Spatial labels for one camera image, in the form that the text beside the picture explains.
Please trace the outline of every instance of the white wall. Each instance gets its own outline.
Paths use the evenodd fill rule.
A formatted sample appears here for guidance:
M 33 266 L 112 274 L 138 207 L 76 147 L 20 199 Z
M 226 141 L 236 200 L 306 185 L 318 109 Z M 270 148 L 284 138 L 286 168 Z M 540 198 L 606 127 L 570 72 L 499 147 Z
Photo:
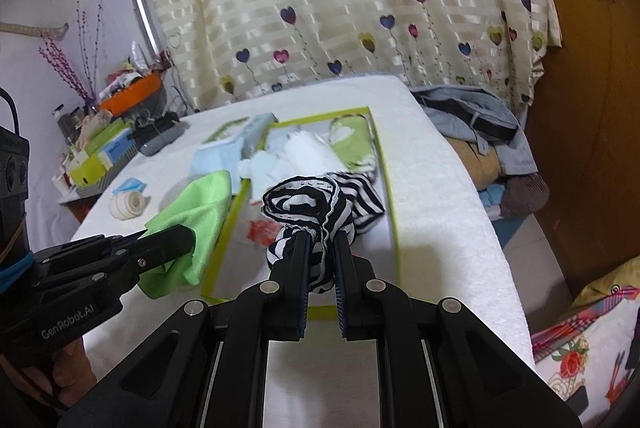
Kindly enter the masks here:
M 89 21 L 93 23 L 98 0 L 82 1 Z M 130 55 L 132 40 L 145 47 L 131 0 L 104 0 L 103 5 L 106 47 L 100 47 L 98 52 L 102 76 Z M 70 29 L 61 47 L 76 67 L 76 72 L 82 72 L 76 0 L 0 0 L 0 20 L 40 27 L 60 26 L 68 22 Z M 14 97 L 21 133 L 31 142 L 27 209 L 33 249 L 65 242 L 78 227 L 70 212 L 57 204 L 60 194 L 50 179 L 58 172 L 56 158 L 65 146 L 51 112 L 60 103 L 72 110 L 78 105 L 79 98 L 38 55 L 40 44 L 39 38 L 0 33 L 0 86 Z M 93 62 L 93 49 L 90 55 Z M 0 124 L 12 128 L 8 108 L 2 103 Z
M 48 26 L 50 0 L 0 0 L 0 19 L 27 26 Z M 74 108 L 79 98 L 50 71 L 38 55 L 41 40 L 0 33 L 0 86 L 13 97 L 20 134 L 30 141 L 30 198 L 26 202 L 27 231 L 34 250 L 68 241 L 78 222 L 56 202 L 60 193 L 51 183 L 58 172 L 56 157 L 65 148 L 52 110 L 64 103 Z M 8 107 L 0 103 L 0 125 L 13 130 Z

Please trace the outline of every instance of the human hand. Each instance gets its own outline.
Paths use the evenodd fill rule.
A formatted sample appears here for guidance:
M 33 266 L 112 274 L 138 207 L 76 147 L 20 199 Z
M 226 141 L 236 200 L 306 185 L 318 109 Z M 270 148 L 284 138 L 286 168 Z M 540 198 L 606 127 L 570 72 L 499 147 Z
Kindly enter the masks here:
M 65 406 L 74 405 L 78 399 L 86 394 L 97 382 L 91 370 L 91 363 L 84 352 L 82 338 L 69 343 L 57 354 L 53 355 L 53 379 L 62 390 L 58 400 Z M 9 377 L 14 387 L 30 395 L 42 404 L 46 402 L 22 376 L 13 368 L 4 356 L 0 356 L 0 365 Z M 35 384 L 47 394 L 53 393 L 53 387 L 49 378 L 34 366 L 22 370 Z

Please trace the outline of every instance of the pink heart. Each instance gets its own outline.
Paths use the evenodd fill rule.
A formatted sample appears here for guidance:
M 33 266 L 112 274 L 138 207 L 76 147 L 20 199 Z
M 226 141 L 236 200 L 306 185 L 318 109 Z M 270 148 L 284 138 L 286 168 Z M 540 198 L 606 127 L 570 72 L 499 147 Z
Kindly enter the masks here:
M 283 49 L 281 51 L 273 52 L 273 59 L 278 63 L 285 63 L 289 59 L 289 51 Z

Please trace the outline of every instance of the wooden wardrobe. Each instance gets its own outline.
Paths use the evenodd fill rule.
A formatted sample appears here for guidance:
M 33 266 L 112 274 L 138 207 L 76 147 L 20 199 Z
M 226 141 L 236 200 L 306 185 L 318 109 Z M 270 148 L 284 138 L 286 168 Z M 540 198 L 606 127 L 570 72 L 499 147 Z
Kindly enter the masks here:
M 555 0 L 562 47 L 527 137 L 550 188 L 536 214 L 570 290 L 640 255 L 640 0 Z

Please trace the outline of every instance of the gray jacket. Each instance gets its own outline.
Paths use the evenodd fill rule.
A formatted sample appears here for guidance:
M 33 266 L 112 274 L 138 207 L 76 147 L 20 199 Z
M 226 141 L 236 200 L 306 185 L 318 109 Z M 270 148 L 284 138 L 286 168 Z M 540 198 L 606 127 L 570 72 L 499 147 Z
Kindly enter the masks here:
M 497 96 L 480 87 L 457 85 L 432 85 L 410 88 L 410 91 L 440 134 L 477 143 L 482 154 L 488 152 L 489 144 L 494 145 L 503 174 L 527 175 L 538 171 L 520 123 Z M 455 102 L 458 109 L 472 115 L 470 124 L 449 112 L 430 107 L 442 106 L 443 102 Z M 479 131 L 474 126 L 478 118 L 502 130 L 511 129 L 514 131 L 513 139 L 503 141 Z

